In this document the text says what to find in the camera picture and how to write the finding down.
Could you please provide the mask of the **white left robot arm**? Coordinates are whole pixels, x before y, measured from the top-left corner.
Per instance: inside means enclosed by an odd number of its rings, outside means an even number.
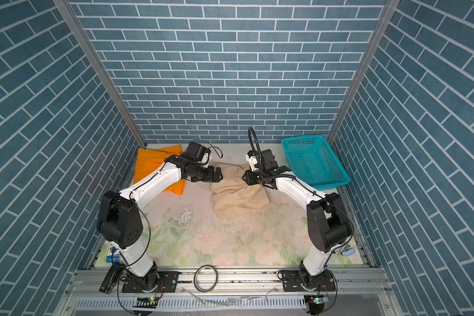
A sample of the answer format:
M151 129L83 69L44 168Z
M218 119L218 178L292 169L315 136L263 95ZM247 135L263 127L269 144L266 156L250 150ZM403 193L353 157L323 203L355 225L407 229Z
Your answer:
M133 275L145 277L154 267L141 241L142 208L158 194L180 180L218 183L223 179L221 168L204 167L182 155L171 155L151 175L121 190L104 193L97 216L97 231L119 251L125 268Z

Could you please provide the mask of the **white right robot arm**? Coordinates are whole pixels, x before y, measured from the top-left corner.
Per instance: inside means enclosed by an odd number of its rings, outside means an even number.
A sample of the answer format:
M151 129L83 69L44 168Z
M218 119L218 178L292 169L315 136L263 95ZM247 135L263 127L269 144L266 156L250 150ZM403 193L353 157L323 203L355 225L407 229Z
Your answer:
M287 167L273 168L267 173L249 169L242 179L250 186L259 184L278 190L305 207L308 236L312 243L308 255L301 262L301 270L306 275L314 277L324 273L330 256L353 237L353 225L337 193L317 191Z

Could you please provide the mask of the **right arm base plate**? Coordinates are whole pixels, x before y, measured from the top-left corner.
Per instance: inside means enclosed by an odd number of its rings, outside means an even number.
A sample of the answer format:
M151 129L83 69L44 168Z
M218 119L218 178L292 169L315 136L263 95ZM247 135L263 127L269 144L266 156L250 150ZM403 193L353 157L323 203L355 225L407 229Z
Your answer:
M336 290L335 279L328 270L316 276L311 276L305 271L279 270L277 277L285 292L334 292Z

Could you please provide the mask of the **beige shorts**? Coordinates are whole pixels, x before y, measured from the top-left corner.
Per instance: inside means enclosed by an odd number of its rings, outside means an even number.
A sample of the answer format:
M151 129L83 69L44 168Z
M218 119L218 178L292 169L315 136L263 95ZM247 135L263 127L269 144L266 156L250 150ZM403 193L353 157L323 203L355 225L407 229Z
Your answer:
M211 185L211 204L218 218L260 211L270 204L261 185L248 185L242 177L245 169L230 166L222 170L223 179Z

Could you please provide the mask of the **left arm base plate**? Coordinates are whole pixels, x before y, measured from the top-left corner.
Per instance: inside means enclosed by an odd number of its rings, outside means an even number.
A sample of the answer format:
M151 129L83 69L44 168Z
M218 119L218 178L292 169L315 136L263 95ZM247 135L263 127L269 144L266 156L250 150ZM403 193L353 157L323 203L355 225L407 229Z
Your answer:
M179 281L178 271L156 271L145 277L126 272L121 278L123 293L174 293Z

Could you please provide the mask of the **orange shorts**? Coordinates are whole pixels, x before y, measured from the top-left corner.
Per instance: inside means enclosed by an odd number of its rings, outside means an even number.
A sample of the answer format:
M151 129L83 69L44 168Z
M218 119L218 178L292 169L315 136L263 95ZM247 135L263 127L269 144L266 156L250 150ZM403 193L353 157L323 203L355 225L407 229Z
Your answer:
M138 149L137 162L134 169L134 184L156 171L171 155L180 155L181 145L160 148L159 150Z

